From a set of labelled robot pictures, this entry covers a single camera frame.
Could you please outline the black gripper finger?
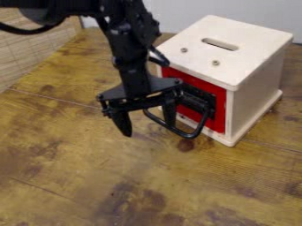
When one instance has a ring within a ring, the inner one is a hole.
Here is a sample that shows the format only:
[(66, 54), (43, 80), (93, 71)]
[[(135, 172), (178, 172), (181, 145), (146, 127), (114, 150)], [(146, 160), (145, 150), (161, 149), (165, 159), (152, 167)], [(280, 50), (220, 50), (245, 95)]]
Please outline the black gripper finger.
[(123, 133), (125, 136), (133, 136), (133, 123), (130, 120), (129, 112), (125, 110), (111, 109), (109, 111), (109, 116), (113, 119), (117, 128)]
[(165, 121), (169, 127), (177, 126), (177, 106), (180, 104), (180, 96), (177, 92), (166, 93), (165, 104), (162, 106)]

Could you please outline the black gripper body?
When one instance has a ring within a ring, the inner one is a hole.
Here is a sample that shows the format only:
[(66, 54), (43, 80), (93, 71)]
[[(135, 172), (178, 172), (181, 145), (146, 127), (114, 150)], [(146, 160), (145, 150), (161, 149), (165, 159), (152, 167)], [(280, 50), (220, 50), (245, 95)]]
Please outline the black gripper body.
[(131, 62), (126, 62), (119, 57), (114, 58), (114, 67), (119, 72), (122, 83), (97, 97), (105, 114), (109, 114), (111, 109), (130, 112), (157, 107), (164, 102), (164, 94), (182, 87), (181, 79), (154, 76), (148, 68), (148, 61), (165, 67), (170, 65), (164, 56), (144, 57)]

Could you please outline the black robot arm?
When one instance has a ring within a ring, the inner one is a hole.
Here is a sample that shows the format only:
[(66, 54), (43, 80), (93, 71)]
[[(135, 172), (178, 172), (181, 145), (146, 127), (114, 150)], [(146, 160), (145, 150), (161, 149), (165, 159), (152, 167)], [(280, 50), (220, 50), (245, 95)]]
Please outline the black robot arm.
[(129, 113), (160, 106), (165, 117), (152, 119), (176, 134), (185, 134), (177, 129), (182, 80), (153, 76), (146, 65), (154, 62), (168, 67), (170, 62), (154, 46), (161, 36), (160, 22), (146, 9), (144, 0), (0, 0), (0, 8), (17, 8), (41, 25), (27, 30), (0, 22), (0, 30), (11, 34), (45, 33), (71, 16), (94, 18), (109, 40), (113, 64), (122, 79), (118, 87), (97, 97), (105, 116), (113, 119), (119, 131), (130, 137), (133, 124)]

